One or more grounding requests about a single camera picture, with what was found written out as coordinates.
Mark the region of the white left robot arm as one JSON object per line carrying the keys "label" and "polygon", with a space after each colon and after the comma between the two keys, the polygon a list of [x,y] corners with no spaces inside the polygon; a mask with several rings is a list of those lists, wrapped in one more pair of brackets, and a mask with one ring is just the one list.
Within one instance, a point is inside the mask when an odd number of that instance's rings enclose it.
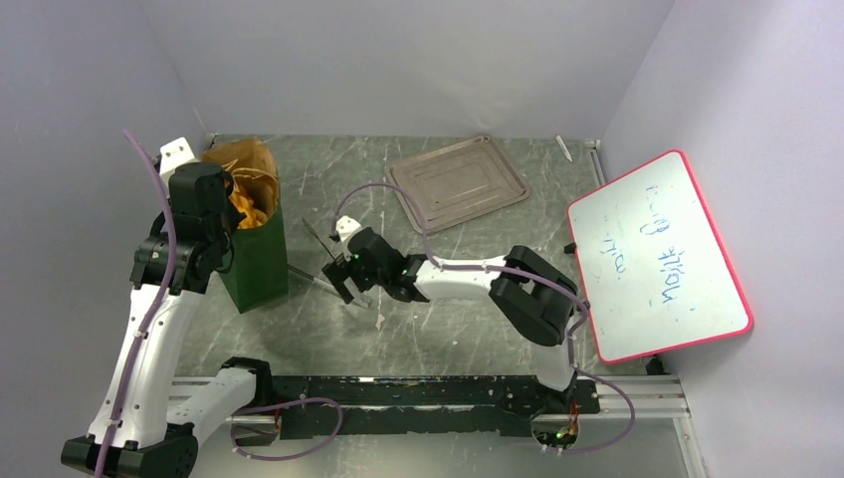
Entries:
{"label": "white left robot arm", "polygon": [[180,165],[166,209],[134,253],[126,334],[88,432],[67,440],[63,465],[99,477],[187,477],[204,441],[236,411],[272,407],[267,362],[230,358],[180,404],[171,387],[183,341],[211,276],[234,250],[241,219],[232,176],[207,162]]}

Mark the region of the metal baking tray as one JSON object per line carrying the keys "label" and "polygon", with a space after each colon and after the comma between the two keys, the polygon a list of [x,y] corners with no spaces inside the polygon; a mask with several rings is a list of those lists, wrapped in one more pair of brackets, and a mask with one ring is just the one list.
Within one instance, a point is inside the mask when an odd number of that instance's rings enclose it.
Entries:
{"label": "metal baking tray", "polygon": [[391,162],[385,176],[420,206],[415,216],[412,205],[399,198],[419,233],[433,234],[530,196],[505,150],[485,135]]}

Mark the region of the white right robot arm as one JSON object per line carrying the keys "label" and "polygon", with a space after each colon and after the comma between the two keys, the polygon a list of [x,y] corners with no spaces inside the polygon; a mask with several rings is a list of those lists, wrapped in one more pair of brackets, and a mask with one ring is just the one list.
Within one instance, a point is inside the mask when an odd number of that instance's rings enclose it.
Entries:
{"label": "white right robot arm", "polygon": [[585,304],[575,284],[532,249],[518,245],[493,258],[454,260],[403,254],[369,227],[339,229],[332,239],[341,251],[321,271],[346,303],[374,287],[402,303],[491,303],[534,347],[539,404],[560,412],[573,402],[579,372],[569,321]]}

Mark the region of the metal tongs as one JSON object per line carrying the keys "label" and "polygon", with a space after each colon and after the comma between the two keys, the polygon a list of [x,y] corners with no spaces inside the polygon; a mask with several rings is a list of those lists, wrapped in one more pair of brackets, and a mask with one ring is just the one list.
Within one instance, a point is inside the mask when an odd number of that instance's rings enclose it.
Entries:
{"label": "metal tongs", "polygon": [[354,305],[362,309],[369,309],[372,305],[372,300],[358,289],[350,280],[345,280],[339,287],[329,274],[324,271],[325,268],[334,266],[337,263],[339,256],[335,256],[331,252],[327,242],[319,236],[316,229],[307,221],[306,218],[302,218],[302,223],[305,229],[318,241],[320,247],[327,254],[328,261],[320,268],[319,274],[308,272],[293,265],[292,263],[287,264],[288,272],[293,273],[300,279],[308,280],[312,285],[321,287],[326,292],[329,292],[333,296],[341,299],[346,305]]}

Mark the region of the orange fake braided bread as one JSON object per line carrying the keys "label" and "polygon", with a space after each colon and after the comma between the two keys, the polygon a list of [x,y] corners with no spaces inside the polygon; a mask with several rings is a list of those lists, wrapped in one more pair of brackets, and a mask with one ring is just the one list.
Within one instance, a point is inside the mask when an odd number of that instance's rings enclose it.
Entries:
{"label": "orange fake braided bread", "polygon": [[233,183],[233,190],[229,198],[242,215],[238,224],[239,229],[258,228],[268,222],[269,216],[256,207],[254,199],[237,182]]}

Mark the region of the green paper bag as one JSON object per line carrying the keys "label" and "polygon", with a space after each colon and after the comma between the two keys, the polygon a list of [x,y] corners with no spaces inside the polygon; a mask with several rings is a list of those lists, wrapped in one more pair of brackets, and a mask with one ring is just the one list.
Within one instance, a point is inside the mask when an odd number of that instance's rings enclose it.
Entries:
{"label": "green paper bag", "polygon": [[288,251],[281,180],[269,148],[246,137],[212,146],[202,160],[222,166],[269,216],[262,227],[233,232],[234,256],[221,279],[236,309],[246,313],[282,298],[289,291]]}

